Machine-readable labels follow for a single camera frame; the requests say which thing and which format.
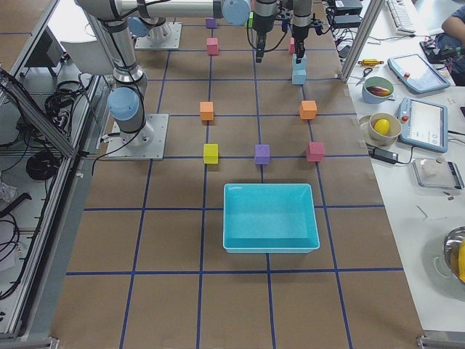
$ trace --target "metal pot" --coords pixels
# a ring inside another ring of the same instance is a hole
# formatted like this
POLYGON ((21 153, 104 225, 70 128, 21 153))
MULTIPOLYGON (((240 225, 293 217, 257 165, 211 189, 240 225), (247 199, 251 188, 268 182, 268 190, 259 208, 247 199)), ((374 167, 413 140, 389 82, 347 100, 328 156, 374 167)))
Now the metal pot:
POLYGON ((437 272, 445 278, 456 278, 458 282, 465 286, 465 282, 458 277, 458 249, 462 244, 465 244, 465 227, 458 227, 449 232, 444 239, 444 244, 442 244, 443 259, 436 257, 434 266, 437 272), (440 260, 441 264, 445 264, 445 267, 447 267, 446 272, 441 271, 442 268, 438 265, 440 260))

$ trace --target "white mounting plate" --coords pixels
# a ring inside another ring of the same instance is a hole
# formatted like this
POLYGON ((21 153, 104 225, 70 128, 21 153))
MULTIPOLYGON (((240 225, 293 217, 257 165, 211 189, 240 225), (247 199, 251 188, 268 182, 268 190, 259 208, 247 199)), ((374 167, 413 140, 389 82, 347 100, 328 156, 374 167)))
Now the white mounting plate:
POLYGON ((147 39, 147 37, 137 38, 134 48, 140 51, 159 51, 167 49, 179 49, 179 42, 181 41, 182 24, 180 22, 170 22, 168 25, 171 27, 171 35, 168 40, 155 43, 147 39))
MULTIPOLYGON (((147 123, 149 123, 155 130, 155 137, 153 141, 143 147, 128 148, 123 147, 115 153, 108 154, 105 158, 119 159, 119 160, 161 160, 163 159, 163 152, 165 150, 166 131, 168 130, 168 114, 145 114, 147 123)), ((116 122, 113 124, 112 132, 119 132, 119 127, 116 122)), ((107 153, 115 151, 123 145, 120 137, 110 138, 108 142, 107 153)))

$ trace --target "plastic container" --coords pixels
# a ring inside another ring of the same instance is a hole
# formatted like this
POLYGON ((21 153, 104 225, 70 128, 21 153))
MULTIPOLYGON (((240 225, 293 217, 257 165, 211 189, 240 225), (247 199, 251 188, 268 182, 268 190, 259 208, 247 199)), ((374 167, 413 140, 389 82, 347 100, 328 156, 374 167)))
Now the plastic container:
POLYGON ((226 184, 229 253, 308 253, 320 247, 309 184, 226 184))
POLYGON ((366 79, 362 87, 362 97, 364 101, 370 104, 383 103, 385 100, 387 100, 392 95, 393 92, 394 92, 394 86, 392 86, 391 82, 380 76, 373 76, 371 78, 366 79), (391 94, 384 96, 384 97, 373 95, 367 90, 367 87, 372 87, 372 86, 380 86, 385 89, 388 89, 389 91, 391 91, 391 94))
POLYGON ((401 131, 402 125, 400 124, 400 121, 391 114, 376 113, 370 116, 370 120, 368 122, 368 133, 370 137, 378 141, 378 146, 392 144, 397 139, 397 136, 400 135, 401 131), (386 119, 389 122, 389 131, 385 135, 378 133, 374 129, 375 123, 379 119, 386 119))

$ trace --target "yellow lemon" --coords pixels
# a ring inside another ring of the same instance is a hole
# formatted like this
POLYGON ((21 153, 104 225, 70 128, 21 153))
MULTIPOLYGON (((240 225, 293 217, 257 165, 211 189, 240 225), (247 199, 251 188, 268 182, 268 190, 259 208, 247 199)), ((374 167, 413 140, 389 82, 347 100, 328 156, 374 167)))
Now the yellow lemon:
POLYGON ((388 119, 379 119, 375 126, 373 127, 380 135, 387 135, 389 132, 389 120, 388 119))

